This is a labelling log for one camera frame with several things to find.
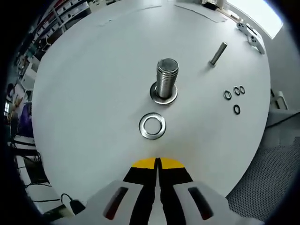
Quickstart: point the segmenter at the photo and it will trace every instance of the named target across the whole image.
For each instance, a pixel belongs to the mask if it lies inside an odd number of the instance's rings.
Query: wall
[[[272,40],[265,31],[237,8],[230,10],[251,24],[262,36],[270,67],[271,87],[283,92],[290,109],[300,109],[300,54],[288,32],[288,27],[282,29]]]

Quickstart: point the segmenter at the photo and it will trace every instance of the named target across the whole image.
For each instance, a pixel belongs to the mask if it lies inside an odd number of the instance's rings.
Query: white table
[[[210,68],[223,41],[228,47]],[[180,66],[179,93],[162,107],[149,90],[158,60],[166,57]],[[233,93],[238,85],[245,95]],[[224,90],[232,93],[230,101]],[[168,157],[226,196],[253,159],[269,103],[267,55],[250,46],[233,21],[213,22],[170,1],[124,0],[82,19],[44,55],[33,92],[33,128],[59,195],[86,201],[122,180],[135,161]],[[235,104],[240,115],[233,113]],[[157,140],[138,129],[151,112],[166,120]]]

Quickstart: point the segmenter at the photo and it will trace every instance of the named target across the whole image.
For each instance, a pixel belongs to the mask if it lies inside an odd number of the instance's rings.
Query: chair
[[[299,165],[300,114],[270,110],[266,130],[249,168],[226,197],[230,209],[243,217],[265,222],[283,200]]]

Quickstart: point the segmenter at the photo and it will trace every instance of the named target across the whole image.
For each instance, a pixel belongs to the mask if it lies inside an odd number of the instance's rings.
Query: metal pin
[[[151,98],[158,104],[172,103],[178,94],[175,81],[179,66],[173,59],[162,59],[156,67],[156,82],[150,88]]]
[[[216,54],[214,55],[214,57],[212,58],[212,60],[210,61],[210,64],[212,66],[215,66],[216,62],[218,61],[218,59],[220,58],[220,56],[222,55],[222,53],[224,52],[225,48],[227,47],[227,43],[223,42],[219,49],[217,50]]]

